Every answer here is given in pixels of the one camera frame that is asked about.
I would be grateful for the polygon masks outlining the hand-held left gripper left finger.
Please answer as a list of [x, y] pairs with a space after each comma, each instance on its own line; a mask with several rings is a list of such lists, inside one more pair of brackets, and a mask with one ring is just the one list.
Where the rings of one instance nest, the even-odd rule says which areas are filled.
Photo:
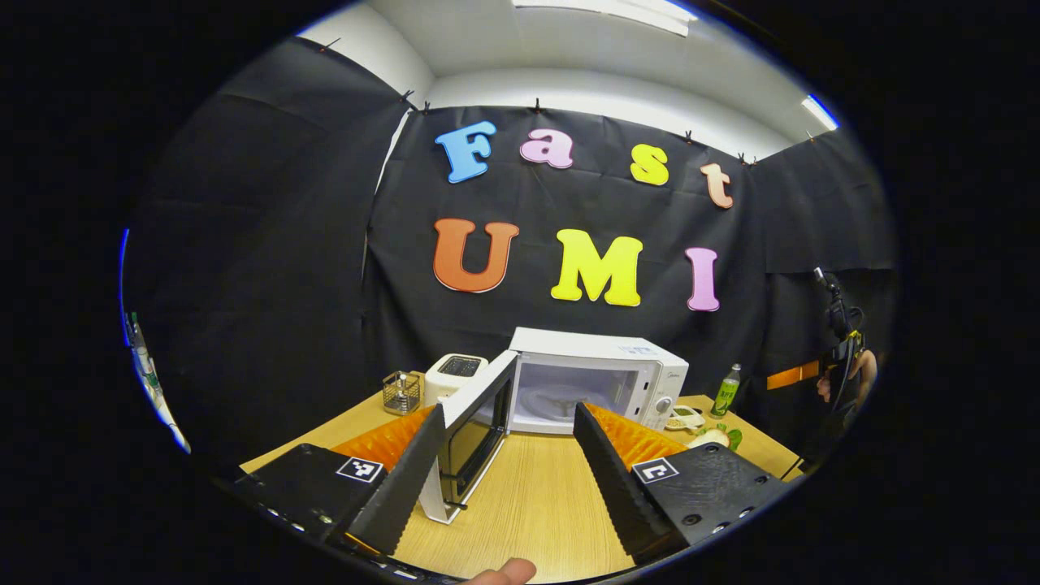
[[315, 544], [391, 556], [445, 438], [444, 409], [430, 406], [334, 449], [301, 442], [234, 492]]

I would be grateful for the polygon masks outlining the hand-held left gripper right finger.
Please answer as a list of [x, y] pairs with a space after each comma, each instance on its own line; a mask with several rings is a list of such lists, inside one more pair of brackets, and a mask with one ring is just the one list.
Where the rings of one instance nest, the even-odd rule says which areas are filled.
[[573, 434], [638, 566], [719, 540], [794, 486], [721, 442], [688, 448], [586, 402], [575, 407]]

